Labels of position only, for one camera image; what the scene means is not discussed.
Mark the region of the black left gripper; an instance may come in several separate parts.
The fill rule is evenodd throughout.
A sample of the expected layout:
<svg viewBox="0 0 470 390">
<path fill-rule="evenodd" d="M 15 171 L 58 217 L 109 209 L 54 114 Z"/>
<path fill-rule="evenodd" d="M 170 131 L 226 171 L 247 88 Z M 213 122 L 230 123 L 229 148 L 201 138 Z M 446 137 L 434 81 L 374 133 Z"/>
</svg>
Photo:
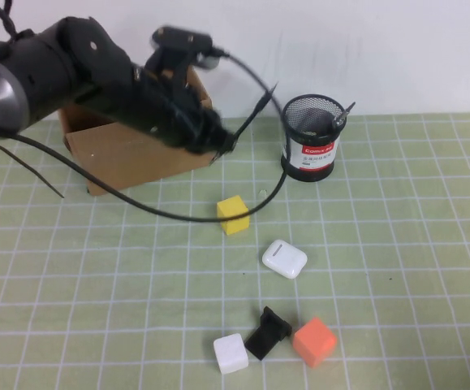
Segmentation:
<svg viewBox="0 0 470 390">
<path fill-rule="evenodd" d="M 193 154 L 223 156 L 234 150 L 237 138 L 216 110 L 203 103 L 199 89 L 188 81 L 196 53 L 158 48 L 142 67 L 150 87 L 152 108 L 160 116 L 152 134 L 166 145 Z"/>
</svg>

